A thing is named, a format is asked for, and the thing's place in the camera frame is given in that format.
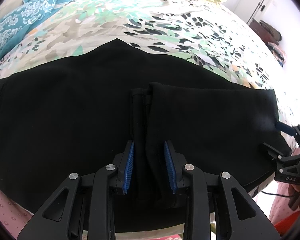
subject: floral bedsheet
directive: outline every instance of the floral bedsheet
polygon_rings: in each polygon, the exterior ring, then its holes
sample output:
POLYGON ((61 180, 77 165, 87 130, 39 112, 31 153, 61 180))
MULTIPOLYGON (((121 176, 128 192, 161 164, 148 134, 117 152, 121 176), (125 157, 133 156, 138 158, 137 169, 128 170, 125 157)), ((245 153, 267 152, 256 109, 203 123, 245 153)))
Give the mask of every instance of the floral bedsheet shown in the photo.
MULTIPOLYGON (((202 0, 73 0, 0 61, 0 78, 87 53, 115 38, 183 58, 231 82, 274 89, 280 121, 300 124, 289 80, 267 46, 223 5, 202 0)), ((295 140, 284 136, 294 149, 295 140)))

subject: pink fabric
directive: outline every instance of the pink fabric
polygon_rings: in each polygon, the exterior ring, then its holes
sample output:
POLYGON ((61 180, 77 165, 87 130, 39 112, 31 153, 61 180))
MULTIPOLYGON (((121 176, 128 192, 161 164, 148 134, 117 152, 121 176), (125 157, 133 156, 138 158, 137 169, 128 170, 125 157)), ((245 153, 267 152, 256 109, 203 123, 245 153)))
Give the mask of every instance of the pink fabric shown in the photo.
MULTIPOLYGON (((297 148, 293 152, 293 155, 298 155, 298 154, 300 154, 300 148, 297 148)), ((295 189, 290 184, 279 182, 277 194, 293 195, 295 192, 296 192, 295 189)), ((297 210, 295 211, 290 209, 289 200, 290 200, 289 198, 278 197, 278 196, 275 197, 269 215, 269 220, 274 225, 300 210, 300 208, 297 208, 297 210)))
POLYGON ((31 217, 32 214, 0 191, 0 222, 15 239, 31 217))
POLYGON ((156 238, 156 239, 151 239, 151 240, 182 240, 179 235, 174 235, 174 236, 166 236, 166 237, 161 237, 161 238, 156 238))

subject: black pants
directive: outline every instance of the black pants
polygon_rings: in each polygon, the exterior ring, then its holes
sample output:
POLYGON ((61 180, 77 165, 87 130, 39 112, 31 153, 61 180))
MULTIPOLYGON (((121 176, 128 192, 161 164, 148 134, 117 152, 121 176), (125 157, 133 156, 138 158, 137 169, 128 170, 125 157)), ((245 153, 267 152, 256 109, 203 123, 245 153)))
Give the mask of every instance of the black pants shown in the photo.
POLYGON ((0 190, 36 212, 70 173, 96 172, 134 139, 135 174, 116 202, 116 231, 173 226, 184 207, 171 208, 162 142, 207 172, 232 172, 248 190, 273 171, 258 143, 268 138, 289 153, 277 120, 273 91, 117 39, 0 80, 0 190))

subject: black cable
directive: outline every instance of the black cable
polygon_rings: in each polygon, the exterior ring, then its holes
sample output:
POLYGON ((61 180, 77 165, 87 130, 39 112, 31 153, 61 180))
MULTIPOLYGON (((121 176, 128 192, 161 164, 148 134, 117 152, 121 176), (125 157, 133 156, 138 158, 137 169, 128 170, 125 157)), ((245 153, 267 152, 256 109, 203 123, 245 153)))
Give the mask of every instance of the black cable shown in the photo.
POLYGON ((263 194, 267 194, 267 195, 271 195, 271 196, 278 196, 278 197, 285 197, 285 198, 292 198, 292 197, 295 197, 295 196, 297 196, 298 194, 300 194, 300 191, 294 193, 294 194, 291 195, 291 196, 281 195, 281 194, 277 194, 277 193, 268 193, 268 192, 264 192, 264 191, 261 191, 261 192, 262 192, 263 194))

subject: silver screw head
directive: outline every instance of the silver screw head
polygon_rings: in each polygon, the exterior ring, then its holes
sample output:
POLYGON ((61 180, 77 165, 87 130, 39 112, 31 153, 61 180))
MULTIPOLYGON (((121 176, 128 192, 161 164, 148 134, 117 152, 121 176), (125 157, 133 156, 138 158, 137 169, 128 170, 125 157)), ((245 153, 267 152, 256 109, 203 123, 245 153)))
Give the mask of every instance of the silver screw head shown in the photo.
POLYGON ((187 171, 192 171, 192 170, 194 169, 194 166, 193 166, 192 164, 186 164, 186 165, 185 165, 185 169, 186 169, 187 171))
POLYGON ((106 170, 107 171, 113 171, 115 169, 115 165, 114 164, 108 164, 107 166, 106 166, 106 170))
POLYGON ((229 179, 231 177, 230 173, 229 172, 223 172, 221 173, 221 176, 224 178, 224 179, 229 179))
POLYGON ((79 174, 76 173, 76 172, 71 173, 71 174, 69 175, 69 178, 70 178, 70 179, 77 179, 78 177, 79 177, 79 174))

